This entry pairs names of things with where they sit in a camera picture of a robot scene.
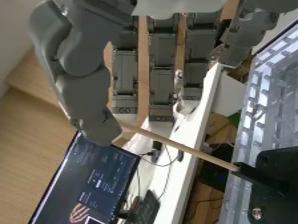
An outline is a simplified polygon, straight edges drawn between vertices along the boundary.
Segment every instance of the computer screen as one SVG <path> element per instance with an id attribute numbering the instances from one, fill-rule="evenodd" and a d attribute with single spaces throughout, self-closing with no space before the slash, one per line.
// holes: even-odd
<path id="1" fill-rule="evenodd" d="M 29 223 L 110 223 L 138 162 L 137 155 L 99 147 L 77 133 Z"/>

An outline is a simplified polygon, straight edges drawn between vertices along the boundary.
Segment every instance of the wooden floor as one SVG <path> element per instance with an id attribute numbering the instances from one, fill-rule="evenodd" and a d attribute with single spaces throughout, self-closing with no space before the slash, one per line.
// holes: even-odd
<path id="1" fill-rule="evenodd" d="M 149 59 L 147 33 L 145 18 L 139 20 L 139 54 L 138 54 L 138 90 L 139 116 L 138 124 L 147 115 L 149 107 Z M 183 67 L 183 32 L 179 33 L 177 68 Z M 105 50 L 106 66 L 110 68 L 110 45 Z M 33 52 L 29 52 L 8 77 L 12 86 L 0 100 L 0 224 L 28 223 L 52 175 L 61 162 L 74 129 L 57 108 L 56 96 L 49 88 L 44 71 Z M 187 223 L 213 224 L 218 211 L 197 200 L 219 196 L 206 186 L 197 186 L 190 196 L 186 211 Z"/>
<path id="2" fill-rule="evenodd" d="M 0 223 L 25 224 L 74 129 L 62 112 L 10 89 L 0 100 Z"/>

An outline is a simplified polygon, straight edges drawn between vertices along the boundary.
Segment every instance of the monitor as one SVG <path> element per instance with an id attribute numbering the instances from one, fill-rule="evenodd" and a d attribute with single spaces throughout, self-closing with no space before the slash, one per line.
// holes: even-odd
<path id="1" fill-rule="evenodd" d="M 137 155 L 114 145 L 99 147 L 77 133 L 29 223 L 110 223 L 138 162 Z"/>

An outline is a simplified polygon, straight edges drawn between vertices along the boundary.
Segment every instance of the gray robot arm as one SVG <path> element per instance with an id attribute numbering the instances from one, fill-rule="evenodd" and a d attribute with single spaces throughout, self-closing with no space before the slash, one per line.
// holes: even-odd
<path id="1" fill-rule="evenodd" d="M 127 26 L 131 10 L 126 0 L 45 1 L 30 16 L 36 52 L 62 110 L 98 145 L 121 135 L 106 107 L 110 75 L 102 51 Z"/>

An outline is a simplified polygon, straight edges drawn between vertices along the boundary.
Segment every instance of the small black object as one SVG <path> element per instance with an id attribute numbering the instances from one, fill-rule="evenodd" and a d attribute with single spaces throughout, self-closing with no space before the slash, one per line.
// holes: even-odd
<path id="1" fill-rule="evenodd" d="M 153 141 L 151 143 L 151 162 L 157 163 L 159 155 L 161 155 L 161 149 L 162 149 L 162 143 L 158 141 Z"/>
<path id="2" fill-rule="evenodd" d="M 178 162 L 182 162 L 183 161 L 183 151 L 178 151 L 177 161 Z"/>
<path id="3" fill-rule="evenodd" d="M 153 149 L 157 149 L 157 150 L 161 150 L 161 148 L 162 148 L 162 143 L 158 142 L 158 141 L 153 141 L 153 143 L 151 143 L 151 148 L 153 148 Z"/>
<path id="4" fill-rule="evenodd" d="M 154 193 L 147 190 L 143 201 L 135 211 L 133 224 L 153 224 L 159 209 L 159 202 Z"/>
<path id="5" fill-rule="evenodd" d="M 231 161 L 234 147 L 228 144 L 213 144 L 210 145 L 215 150 L 211 152 L 211 156 L 217 157 L 226 162 Z M 202 169 L 198 176 L 198 181 L 221 192 L 225 192 L 226 181 L 227 181 L 228 171 L 217 166 L 215 164 L 203 161 Z"/>

